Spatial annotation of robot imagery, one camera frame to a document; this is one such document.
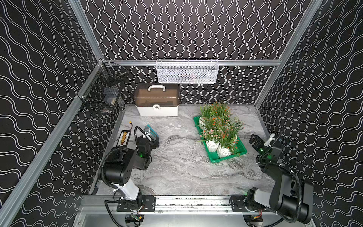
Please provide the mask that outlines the green plastic tray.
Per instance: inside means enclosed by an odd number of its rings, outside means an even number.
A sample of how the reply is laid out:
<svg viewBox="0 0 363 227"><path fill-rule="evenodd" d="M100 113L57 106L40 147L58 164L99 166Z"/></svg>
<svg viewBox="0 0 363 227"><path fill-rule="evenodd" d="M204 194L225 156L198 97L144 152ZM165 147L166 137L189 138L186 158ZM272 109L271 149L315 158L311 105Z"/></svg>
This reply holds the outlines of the green plastic tray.
<svg viewBox="0 0 363 227"><path fill-rule="evenodd" d="M197 132L199 133L199 136L202 132L202 129L199 127L199 117L200 116L196 116L193 118L194 120L194 123L195 123L195 126L197 128ZM221 120L221 125L218 127L219 129L222 130L222 132L224 132L225 130L229 130L229 121L223 121ZM232 158L236 158L236 157L239 157L241 155L244 155L247 153L247 149L246 147L244 146L244 144L241 142L240 138L238 137L238 143L237 143L237 147L239 149L239 151L234 154L234 155L230 155L228 157L225 157L225 158L220 158L217 154L217 151L216 152L209 152L208 149L207 149L207 146L204 142L202 142L205 150L206 150L206 153L207 153L207 156L209 157L211 163L218 163L218 162L221 162L221 161L224 161L224 160L227 160L227 159L232 159Z"/></svg>

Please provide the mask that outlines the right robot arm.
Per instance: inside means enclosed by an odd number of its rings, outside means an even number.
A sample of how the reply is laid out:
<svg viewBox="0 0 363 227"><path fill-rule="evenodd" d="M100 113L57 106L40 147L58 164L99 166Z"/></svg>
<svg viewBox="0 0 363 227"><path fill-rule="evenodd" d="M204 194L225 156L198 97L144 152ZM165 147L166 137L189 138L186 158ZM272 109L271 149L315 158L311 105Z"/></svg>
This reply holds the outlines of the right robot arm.
<svg viewBox="0 0 363 227"><path fill-rule="evenodd" d="M281 134L273 133L267 141L253 134L249 143L259 153L256 164L275 184L270 193L258 188L250 189L244 201L246 209L265 209L288 223L309 223L313 215L314 187L279 162L279 156L284 150Z"/></svg>

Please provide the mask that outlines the green grass plant white pot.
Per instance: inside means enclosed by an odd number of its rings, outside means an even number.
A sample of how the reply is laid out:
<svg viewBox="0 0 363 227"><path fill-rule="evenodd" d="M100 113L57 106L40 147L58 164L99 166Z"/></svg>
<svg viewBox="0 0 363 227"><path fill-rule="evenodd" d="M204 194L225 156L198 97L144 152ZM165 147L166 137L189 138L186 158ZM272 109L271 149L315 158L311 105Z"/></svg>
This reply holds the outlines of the green grass plant white pot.
<svg viewBox="0 0 363 227"><path fill-rule="evenodd" d="M205 105L200 108L201 116L199 117L199 127L205 129L205 123L208 119L215 116L214 105Z"/></svg>

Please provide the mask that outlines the pink flower plant front pot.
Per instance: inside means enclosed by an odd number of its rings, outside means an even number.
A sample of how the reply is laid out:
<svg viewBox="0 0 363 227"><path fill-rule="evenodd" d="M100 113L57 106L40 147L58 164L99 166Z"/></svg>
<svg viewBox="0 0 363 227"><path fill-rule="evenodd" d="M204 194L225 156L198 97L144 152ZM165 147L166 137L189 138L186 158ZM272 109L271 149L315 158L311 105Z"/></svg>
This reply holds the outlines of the pink flower plant front pot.
<svg viewBox="0 0 363 227"><path fill-rule="evenodd" d="M238 117L231 119L229 122L229 129L231 131L238 132L243 128L243 126L244 126L243 121Z"/></svg>

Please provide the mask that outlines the pink flower plant pot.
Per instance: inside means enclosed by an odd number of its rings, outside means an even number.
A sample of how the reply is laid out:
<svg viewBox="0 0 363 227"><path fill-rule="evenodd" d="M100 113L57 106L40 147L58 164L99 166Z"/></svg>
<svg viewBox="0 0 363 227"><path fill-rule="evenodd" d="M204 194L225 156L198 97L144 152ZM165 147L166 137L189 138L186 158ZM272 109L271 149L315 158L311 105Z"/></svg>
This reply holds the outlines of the pink flower plant pot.
<svg viewBox="0 0 363 227"><path fill-rule="evenodd" d="M243 128L243 126L244 126L243 121L238 117L231 119L229 122L229 129L231 131L238 132Z"/></svg>
<svg viewBox="0 0 363 227"><path fill-rule="evenodd" d="M238 140L238 135L235 135L234 138L233 138L233 140L232 140L232 144L236 143L237 140Z"/></svg>
<svg viewBox="0 0 363 227"><path fill-rule="evenodd" d="M221 141L222 130L219 128L205 128L202 130L201 141L207 146L209 152L216 152Z"/></svg>

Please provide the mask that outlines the orange flower plant pot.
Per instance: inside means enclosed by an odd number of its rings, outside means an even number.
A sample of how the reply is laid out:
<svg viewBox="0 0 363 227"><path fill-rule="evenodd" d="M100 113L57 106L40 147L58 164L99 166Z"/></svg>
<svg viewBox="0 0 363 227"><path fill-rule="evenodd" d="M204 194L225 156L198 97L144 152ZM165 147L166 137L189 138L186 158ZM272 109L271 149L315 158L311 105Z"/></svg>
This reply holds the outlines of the orange flower plant pot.
<svg viewBox="0 0 363 227"><path fill-rule="evenodd" d="M203 118L202 122L206 130L217 130L221 125L221 119L219 117Z"/></svg>
<svg viewBox="0 0 363 227"><path fill-rule="evenodd" d="M221 119L229 120L231 117L230 108L226 103L215 102L213 104L213 114Z"/></svg>

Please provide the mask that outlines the orange flower plant back pot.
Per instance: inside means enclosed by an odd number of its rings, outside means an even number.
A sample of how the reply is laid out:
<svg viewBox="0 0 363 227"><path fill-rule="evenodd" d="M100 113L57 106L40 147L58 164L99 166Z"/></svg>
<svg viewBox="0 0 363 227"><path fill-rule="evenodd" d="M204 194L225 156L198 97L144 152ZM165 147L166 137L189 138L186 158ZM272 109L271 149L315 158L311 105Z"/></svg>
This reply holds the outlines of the orange flower plant back pot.
<svg viewBox="0 0 363 227"><path fill-rule="evenodd" d="M206 130L217 130L221 125L221 119L219 117L203 118L202 122Z"/></svg>

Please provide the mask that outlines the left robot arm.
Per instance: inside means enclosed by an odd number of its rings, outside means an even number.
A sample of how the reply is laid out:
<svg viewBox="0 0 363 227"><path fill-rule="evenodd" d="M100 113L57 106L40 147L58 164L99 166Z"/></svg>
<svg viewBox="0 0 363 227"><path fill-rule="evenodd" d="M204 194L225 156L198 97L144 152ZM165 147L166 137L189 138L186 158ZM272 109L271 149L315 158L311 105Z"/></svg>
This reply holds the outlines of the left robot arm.
<svg viewBox="0 0 363 227"><path fill-rule="evenodd" d="M131 180L132 170L147 170L152 162L152 150L160 146L159 135L150 125L133 129L122 130L117 145L106 154L97 172L98 180L127 201L137 201L141 195Z"/></svg>

